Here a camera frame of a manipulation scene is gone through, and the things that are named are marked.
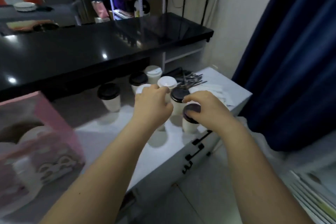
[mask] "black countertop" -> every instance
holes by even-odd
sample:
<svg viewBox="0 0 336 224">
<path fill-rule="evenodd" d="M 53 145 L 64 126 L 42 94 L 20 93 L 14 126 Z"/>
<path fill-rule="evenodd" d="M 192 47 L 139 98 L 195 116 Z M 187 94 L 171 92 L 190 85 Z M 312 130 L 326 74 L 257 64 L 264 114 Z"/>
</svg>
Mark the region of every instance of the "black countertop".
<svg viewBox="0 0 336 224">
<path fill-rule="evenodd" d="M 0 37 L 0 101 L 212 35 L 208 28 L 167 13 Z"/>
</svg>

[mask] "cabinet handle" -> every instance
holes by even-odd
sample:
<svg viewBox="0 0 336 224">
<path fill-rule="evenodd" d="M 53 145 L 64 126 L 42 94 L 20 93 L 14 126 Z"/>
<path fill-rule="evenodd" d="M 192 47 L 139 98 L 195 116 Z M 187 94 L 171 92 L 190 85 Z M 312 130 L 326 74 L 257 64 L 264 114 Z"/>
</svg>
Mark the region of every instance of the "cabinet handle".
<svg viewBox="0 0 336 224">
<path fill-rule="evenodd" d="M 211 133 L 212 133 L 212 131 L 208 130 L 207 133 L 203 137 L 201 137 L 200 139 L 195 139 L 194 141 L 192 141 L 192 144 L 193 145 L 198 145 L 204 138 L 206 138 Z"/>
<path fill-rule="evenodd" d="M 185 170 L 182 170 L 182 173 L 185 175 L 186 172 L 193 166 L 193 163 L 189 161 L 190 166 L 184 165 Z"/>
<path fill-rule="evenodd" d="M 195 157 L 201 150 L 203 150 L 204 149 L 204 144 L 200 144 L 199 146 L 198 146 L 198 151 L 196 151 L 193 155 L 190 155 L 190 154 L 188 154 L 186 157 L 185 157 L 185 159 L 187 160 L 187 161 L 189 161 L 189 160 L 191 160 L 193 157 Z"/>
</svg>

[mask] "forearm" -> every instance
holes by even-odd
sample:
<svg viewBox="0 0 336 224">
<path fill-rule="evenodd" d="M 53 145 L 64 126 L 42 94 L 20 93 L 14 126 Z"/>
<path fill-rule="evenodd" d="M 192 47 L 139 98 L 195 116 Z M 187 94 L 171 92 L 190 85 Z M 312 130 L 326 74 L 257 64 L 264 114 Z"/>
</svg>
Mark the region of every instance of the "forearm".
<svg viewBox="0 0 336 224">
<path fill-rule="evenodd" d="M 131 121 L 41 223 L 113 223 L 139 155 L 152 133 L 153 129 Z"/>
<path fill-rule="evenodd" d="M 237 120 L 219 132 L 244 224 L 313 223 Z"/>
</svg>

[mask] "navy curtain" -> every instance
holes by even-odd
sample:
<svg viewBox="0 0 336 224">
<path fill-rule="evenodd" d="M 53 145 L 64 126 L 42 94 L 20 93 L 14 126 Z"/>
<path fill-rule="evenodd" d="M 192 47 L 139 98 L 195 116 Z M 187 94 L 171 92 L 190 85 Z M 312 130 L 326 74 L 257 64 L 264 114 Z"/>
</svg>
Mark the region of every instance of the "navy curtain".
<svg viewBox="0 0 336 224">
<path fill-rule="evenodd" d="M 233 76 L 241 112 L 276 151 L 336 128 L 336 0 L 270 0 Z"/>
</svg>

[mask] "white tiled floor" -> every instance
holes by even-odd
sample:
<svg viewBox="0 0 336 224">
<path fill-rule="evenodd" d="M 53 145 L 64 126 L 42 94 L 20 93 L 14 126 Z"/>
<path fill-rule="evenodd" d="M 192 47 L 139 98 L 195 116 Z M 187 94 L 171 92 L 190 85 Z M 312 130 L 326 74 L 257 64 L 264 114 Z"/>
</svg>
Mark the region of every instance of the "white tiled floor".
<svg viewBox="0 0 336 224">
<path fill-rule="evenodd" d="M 224 147 L 174 187 L 140 223 L 241 224 Z"/>
</svg>

